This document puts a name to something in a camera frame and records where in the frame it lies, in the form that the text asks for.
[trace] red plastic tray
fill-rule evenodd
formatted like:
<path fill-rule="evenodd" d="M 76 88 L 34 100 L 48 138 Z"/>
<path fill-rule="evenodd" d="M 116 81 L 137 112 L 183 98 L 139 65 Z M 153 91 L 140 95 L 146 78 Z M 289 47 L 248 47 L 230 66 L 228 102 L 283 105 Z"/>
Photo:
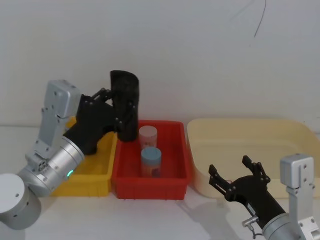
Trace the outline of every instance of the red plastic tray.
<path fill-rule="evenodd" d="M 141 120 L 139 127 L 157 128 L 157 147 L 162 152 L 161 177 L 141 176 L 139 140 L 117 142 L 112 180 L 119 199 L 182 200 L 191 177 L 184 125 L 178 121 Z"/>

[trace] green indicator light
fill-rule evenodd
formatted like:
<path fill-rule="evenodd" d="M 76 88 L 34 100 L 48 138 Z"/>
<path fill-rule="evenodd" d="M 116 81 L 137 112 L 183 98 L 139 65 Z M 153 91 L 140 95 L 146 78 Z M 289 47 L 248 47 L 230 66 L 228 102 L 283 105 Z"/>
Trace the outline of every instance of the green indicator light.
<path fill-rule="evenodd" d="M 69 177 L 74 171 L 71 170 L 70 172 L 68 172 L 68 174 L 66 175 L 67 177 Z"/>

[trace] white table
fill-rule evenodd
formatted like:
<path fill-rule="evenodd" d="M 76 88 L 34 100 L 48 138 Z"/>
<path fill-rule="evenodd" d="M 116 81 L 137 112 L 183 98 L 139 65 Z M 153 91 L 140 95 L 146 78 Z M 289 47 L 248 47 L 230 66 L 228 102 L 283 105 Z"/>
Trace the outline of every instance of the white table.
<path fill-rule="evenodd" d="M 17 173 L 38 134 L 32 127 L 0 127 L 0 174 Z M 46 197 L 30 228 L 0 223 L 0 240 L 250 240 L 241 221 L 249 217 L 239 203 L 214 200 L 188 187 L 185 200 L 122 200 L 108 197 Z M 288 211 L 288 200 L 279 203 Z M 320 223 L 320 199 L 314 200 Z"/>

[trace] beige plastic bin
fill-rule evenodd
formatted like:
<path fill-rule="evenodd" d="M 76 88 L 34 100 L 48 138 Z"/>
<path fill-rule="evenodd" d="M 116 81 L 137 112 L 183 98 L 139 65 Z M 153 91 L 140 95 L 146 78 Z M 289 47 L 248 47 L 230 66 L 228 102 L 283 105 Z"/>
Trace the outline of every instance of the beige plastic bin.
<path fill-rule="evenodd" d="M 287 119 L 195 119 L 187 125 L 188 145 L 193 158 L 194 187 L 210 198 L 223 198 L 209 185 L 209 165 L 220 176 L 234 181 L 252 173 L 242 164 L 243 155 L 261 162 L 271 178 L 269 192 L 275 198 L 287 198 L 280 182 L 280 160 L 284 156 L 305 153 L 314 157 L 315 192 L 320 196 L 320 141 L 305 125 Z"/>

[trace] yellow plastic tray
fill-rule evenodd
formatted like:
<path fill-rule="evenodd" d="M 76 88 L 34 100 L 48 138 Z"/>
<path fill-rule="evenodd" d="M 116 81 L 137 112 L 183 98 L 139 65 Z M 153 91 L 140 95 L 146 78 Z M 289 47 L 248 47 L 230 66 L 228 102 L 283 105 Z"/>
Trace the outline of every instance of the yellow plastic tray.
<path fill-rule="evenodd" d="M 188 146 L 193 159 L 194 187 L 210 198 L 223 198 L 208 184 L 209 165 L 221 177 L 234 181 L 252 173 L 242 164 L 243 155 L 261 162 L 271 178 L 269 192 L 287 198 L 280 182 L 280 160 L 305 153 L 314 157 L 315 197 L 320 197 L 320 141 L 305 125 L 286 119 L 195 119 L 187 125 Z"/>
<path fill-rule="evenodd" d="M 67 124 L 70 128 L 75 119 Z M 111 175 L 115 159 L 117 135 L 106 134 L 97 145 L 97 153 L 85 156 L 68 181 L 62 183 L 53 193 L 55 197 L 102 197 L 111 191 Z"/>

